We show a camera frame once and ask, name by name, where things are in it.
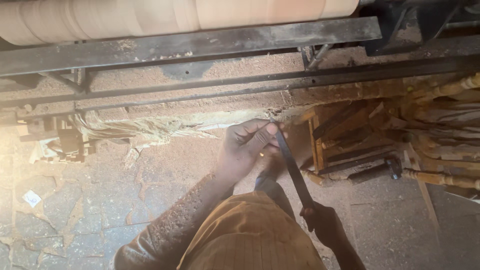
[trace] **metal rail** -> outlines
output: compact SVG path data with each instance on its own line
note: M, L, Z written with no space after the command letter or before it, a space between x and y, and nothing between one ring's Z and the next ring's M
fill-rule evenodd
M182 96L178 98L167 98L167 99L158 99L158 100L148 100L148 101L133 101L117 104L108 104L108 105L98 105L92 107L83 107L77 108L77 111L89 111L89 110L103 110L103 109L112 109L112 108L121 108L121 107L130 107L130 106L139 106L139 105L151 105L151 104L160 104L176 101L187 101L187 100L196 100L202 98L217 98L217 97L228 97L228 96L237 96L245 94L255 94L263 92L273 92L279 90L289 90L289 89L299 89L315 86L328 86L336 84L346 84L353 82L365 82L373 80L384 80L392 78L403 78L411 76L420 76L420 75L431 75L431 74L442 74L450 72L476 72L479 70L478 63L480 62L480 55L473 56L457 56L457 57L448 57L448 58L437 58L437 59L422 59L414 61L402 61L386 64L373 64L366 66L357 66L357 67L347 67L347 68L336 68L330 70L321 70L318 72L294 72L287 74L279 75L265 75L257 76L256 81L268 81L268 80L283 80L282 84L277 84L276 86L269 87L259 87L259 88L246 88L242 90L235 91L225 91L217 92L212 94L199 94L191 96ZM223 84L244 84L242 79L231 79L222 81ZM188 83L182 84L180 86L158 86L158 87L149 87L149 88L140 88L140 89L125 89L125 90L112 90L112 91L103 91L103 92L93 92L88 95L62 95L55 97L44 97L44 98L28 98L28 99L18 99L18 100L9 100L9 101L0 101L1 107L15 107L15 106L24 106L26 104L37 105L51 102L59 101L76 101L84 100L90 98L107 98L107 97L116 97L122 95L131 95L131 94L141 94L141 93L153 93L169 90L180 90L180 89L190 89L192 85L198 87L211 86L212 82L198 82L198 83Z
M0 77L381 38L376 17L274 25L0 52Z

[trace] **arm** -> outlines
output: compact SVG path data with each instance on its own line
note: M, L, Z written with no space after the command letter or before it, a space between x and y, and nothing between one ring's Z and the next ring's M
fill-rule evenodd
M365 270L335 209L315 202L315 209L302 208L300 216L307 222L308 231L315 229L318 240L333 251L341 270Z
M196 232L233 185L252 170L264 148L275 149L278 128L254 119L227 129L212 173L122 246L109 269L175 269Z

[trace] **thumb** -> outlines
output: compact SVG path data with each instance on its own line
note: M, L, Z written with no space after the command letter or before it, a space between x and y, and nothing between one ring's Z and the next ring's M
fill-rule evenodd
M260 151L275 137L278 127L274 123L270 123L261 128L253 138L247 143L250 153L259 154Z

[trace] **metal frame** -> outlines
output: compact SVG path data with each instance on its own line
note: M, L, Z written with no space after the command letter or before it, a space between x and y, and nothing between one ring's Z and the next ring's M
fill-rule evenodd
M0 77L381 38L376 17L141 37L0 52Z

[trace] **person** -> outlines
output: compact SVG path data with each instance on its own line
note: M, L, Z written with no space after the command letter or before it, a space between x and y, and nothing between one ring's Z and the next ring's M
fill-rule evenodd
M275 172L260 173L252 193L233 196L234 185L250 173L261 151L278 152L275 134L284 127L261 119L230 126L211 173L118 249L108 268L326 269L296 223ZM365 269L333 208L315 203L300 216L332 249L342 270Z

